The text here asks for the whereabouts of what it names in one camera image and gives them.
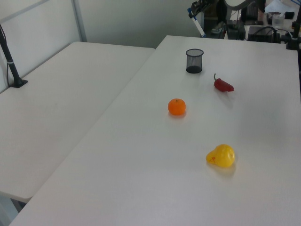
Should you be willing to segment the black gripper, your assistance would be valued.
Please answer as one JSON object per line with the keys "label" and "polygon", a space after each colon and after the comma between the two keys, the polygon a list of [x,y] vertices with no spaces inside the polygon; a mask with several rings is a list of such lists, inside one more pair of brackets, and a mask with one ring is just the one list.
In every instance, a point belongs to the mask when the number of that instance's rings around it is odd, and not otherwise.
{"label": "black gripper", "polygon": [[202,10],[207,10],[213,3],[213,0],[199,0],[193,2],[191,5],[191,8],[193,9],[193,14],[198,14]]}

